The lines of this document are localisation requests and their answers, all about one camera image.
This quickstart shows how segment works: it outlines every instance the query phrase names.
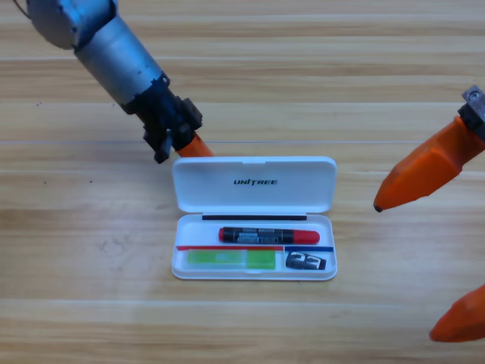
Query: orange fingertip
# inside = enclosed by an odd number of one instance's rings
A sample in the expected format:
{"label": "orange fingertip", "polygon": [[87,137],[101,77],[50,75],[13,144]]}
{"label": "orange fingertip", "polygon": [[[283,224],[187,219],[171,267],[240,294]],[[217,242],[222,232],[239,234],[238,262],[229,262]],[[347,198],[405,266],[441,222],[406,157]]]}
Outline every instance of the orange fingertip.
{"label": "orange fingertip", "polygon": [[430,331],[430,339],[463,343],[485,338],[485,286],[456,301]]}
{"label": "orange fingertip", "polygon": [[429,196],[484,150],[485,142],[456,117],[394,167],[377,192],[374,208],[381,212]]}
{"label": "orange fingertip", "polygon": [[212,157],[211,150],[207,147],[201,137],[196,133],[190,144],[180,150],[177,150],[181,157]]}

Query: wood grain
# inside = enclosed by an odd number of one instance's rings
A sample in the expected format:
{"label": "wood grain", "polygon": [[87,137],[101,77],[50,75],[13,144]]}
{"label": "wood grain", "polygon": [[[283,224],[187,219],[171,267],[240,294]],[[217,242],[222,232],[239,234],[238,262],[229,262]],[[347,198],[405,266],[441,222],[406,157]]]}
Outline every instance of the wood grain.
{"label": "wood grain", "polygon": [[479,0],[120,0],[204,115],[216,155],[339,165],[329,282],[193,282],[170,270],[175,156],[75,57],[0,0],[0,360],[483,363],[427,337],[483,284],[485,160],[377,214],[380,182],[485,85]]}

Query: red marker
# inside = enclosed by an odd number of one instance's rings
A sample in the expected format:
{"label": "red marker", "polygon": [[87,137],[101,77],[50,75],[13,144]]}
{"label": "red marker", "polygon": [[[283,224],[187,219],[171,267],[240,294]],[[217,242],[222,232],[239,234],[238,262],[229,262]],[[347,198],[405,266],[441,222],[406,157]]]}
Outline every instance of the red marker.
{"label": "red marker", "polygon": [[307,230],[223,227],[219,230],[219,240],[244,244],[316,244],[320,241],[320,234]]}

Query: red stripe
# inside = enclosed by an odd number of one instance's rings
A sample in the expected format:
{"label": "red stripe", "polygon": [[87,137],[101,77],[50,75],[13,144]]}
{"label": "red stripe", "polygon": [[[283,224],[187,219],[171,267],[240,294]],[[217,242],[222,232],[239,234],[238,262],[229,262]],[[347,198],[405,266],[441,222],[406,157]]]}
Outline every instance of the red stripe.
{"label": "red stripe", "polygon": [[177,250],[276,250],[283,251],[283,246],[254,246],[254,245],[179,245]]}

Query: blue stripe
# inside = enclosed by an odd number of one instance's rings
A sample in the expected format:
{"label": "blue stripe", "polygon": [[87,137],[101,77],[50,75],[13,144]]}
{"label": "blue stripe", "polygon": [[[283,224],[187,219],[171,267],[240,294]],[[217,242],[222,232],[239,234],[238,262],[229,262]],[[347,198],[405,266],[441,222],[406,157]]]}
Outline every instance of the blue stripe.
{"label": "blue stripe", "polygon": [[328,252],[333,253],[333,246],[286,245],[286,252]]}

